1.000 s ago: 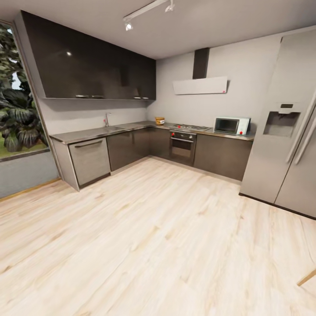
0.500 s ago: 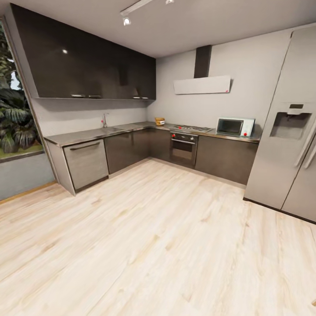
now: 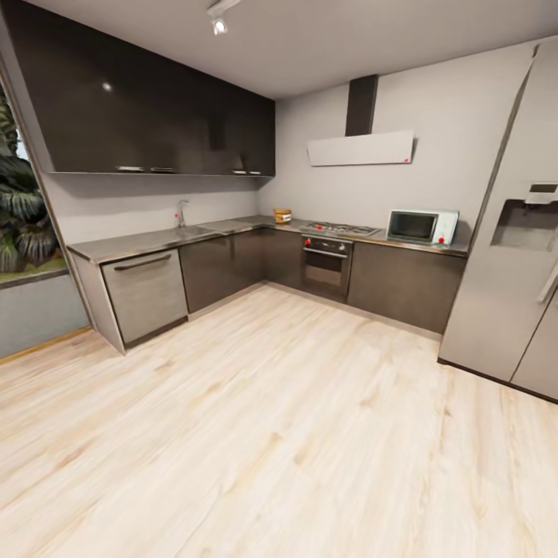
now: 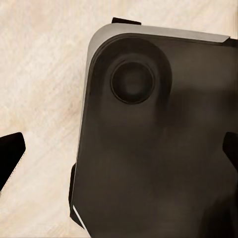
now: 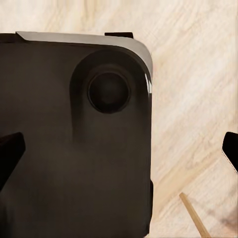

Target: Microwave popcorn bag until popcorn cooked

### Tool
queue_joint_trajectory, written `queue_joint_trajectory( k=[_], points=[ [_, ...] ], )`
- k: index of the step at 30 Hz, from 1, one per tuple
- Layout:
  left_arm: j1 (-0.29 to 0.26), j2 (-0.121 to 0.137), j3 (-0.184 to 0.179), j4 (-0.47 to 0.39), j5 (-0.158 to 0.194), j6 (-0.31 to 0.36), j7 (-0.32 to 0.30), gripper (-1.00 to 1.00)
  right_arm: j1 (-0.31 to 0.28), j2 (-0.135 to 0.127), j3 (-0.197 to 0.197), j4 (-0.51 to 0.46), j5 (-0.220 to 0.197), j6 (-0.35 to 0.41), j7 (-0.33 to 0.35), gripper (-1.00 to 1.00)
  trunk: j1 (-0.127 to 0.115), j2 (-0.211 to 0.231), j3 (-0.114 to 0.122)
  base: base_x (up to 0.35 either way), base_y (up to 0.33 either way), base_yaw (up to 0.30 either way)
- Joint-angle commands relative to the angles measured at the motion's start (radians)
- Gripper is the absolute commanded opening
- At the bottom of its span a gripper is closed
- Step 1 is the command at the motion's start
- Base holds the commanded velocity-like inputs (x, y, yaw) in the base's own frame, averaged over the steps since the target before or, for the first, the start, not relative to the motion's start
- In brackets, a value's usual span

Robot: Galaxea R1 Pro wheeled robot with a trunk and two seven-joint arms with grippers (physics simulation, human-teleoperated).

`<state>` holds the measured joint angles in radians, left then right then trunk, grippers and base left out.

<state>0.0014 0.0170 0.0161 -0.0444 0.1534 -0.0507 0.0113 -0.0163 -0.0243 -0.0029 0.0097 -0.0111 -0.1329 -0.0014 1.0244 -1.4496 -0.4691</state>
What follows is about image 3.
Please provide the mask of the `microwave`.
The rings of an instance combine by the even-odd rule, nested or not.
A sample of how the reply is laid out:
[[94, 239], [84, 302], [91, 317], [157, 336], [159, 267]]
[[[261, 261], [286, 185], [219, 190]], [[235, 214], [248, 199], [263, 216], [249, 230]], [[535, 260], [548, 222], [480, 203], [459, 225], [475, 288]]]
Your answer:
[[416, 242], [449, 245], [460, 216], [460, 210], [445, 208], [397, 207], [391, 216], [386, 236], [391, 239], [415, 240]]

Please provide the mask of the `popcorn bag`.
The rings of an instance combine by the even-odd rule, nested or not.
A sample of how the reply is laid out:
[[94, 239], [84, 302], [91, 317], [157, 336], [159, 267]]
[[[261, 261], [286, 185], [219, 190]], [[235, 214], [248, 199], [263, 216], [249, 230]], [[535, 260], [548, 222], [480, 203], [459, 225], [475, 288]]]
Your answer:
[[291, 209], [279, 209], [274, 208], [274, 222], [290, 222], [291, 221]]

